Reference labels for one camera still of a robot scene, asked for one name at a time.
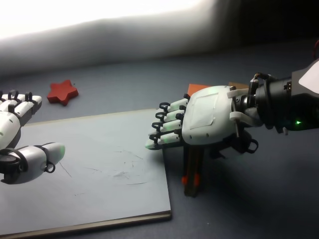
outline red star-shaped object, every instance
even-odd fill
[[[61,103],[66,106],[71,98],[79,95],[78,90],[72,86],[70,80],[60,84],[52,83],[50,88],[51,91],[47,96],[50,103]]]

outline white board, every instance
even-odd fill
[[[144,148],[155,110],[29,124],[17,147],[61,142],[52,174],[0,183],[0,234],[170,211],[161,150]]]

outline gray table surface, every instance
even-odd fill
[[[311,63],[313,42],[2,79],[1,88],[43,97],[42,108],[31,122],[156,108],[160,102],[179,100],[189,83],[248,84],[256,72],[288,76]],[[49,104],[49,84],[66,79],[77,87],[79,96],[66,107]],[[319,238],[319,131],[283,136],[261,127],[249,132],[260,143],[258,151],[231,160],[206,159],[203,190],[196,198],[183,194],[181,154],[164,152],[170,221],[53,238]]]

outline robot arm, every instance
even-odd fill
[[[258,142],[246,127],[265,125],[285,134],[319,128],[319,60],[291,78],[257,73],[248,89],[209,87],[159,108],[148,149],[197,145],[209,147],[213,158],[254,153]]]
[[[26,146],[14,149],[24,126],[41,107],[42,98],[10,91],[0,92],[0,173],[2,182],[19,184],[39,177],[43,172],[52,173],[63,158],[65,147],[61,143]]]

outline white robotic hand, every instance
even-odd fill
[[[21,136],[21,127],[41,105],[42,98],[31,92],[25,95],[14,90],[7,95],[0,92],[0,173],[4,174],[4,183],[25,183],[43,172],[52,173],[64,156],[65,147],[61,143],[14,149]]]
[[[212,157],[224,157],[226,151],[253,153],[250,143],[258,143],[240,127],[261,126],[253,118],[236,111],[236,97],[248,89],[236,90],[230,86],[202,89],[191,97],[174,103],[161,103],[155,115],[145,147],[156,150],[166,147],[209,146]]]

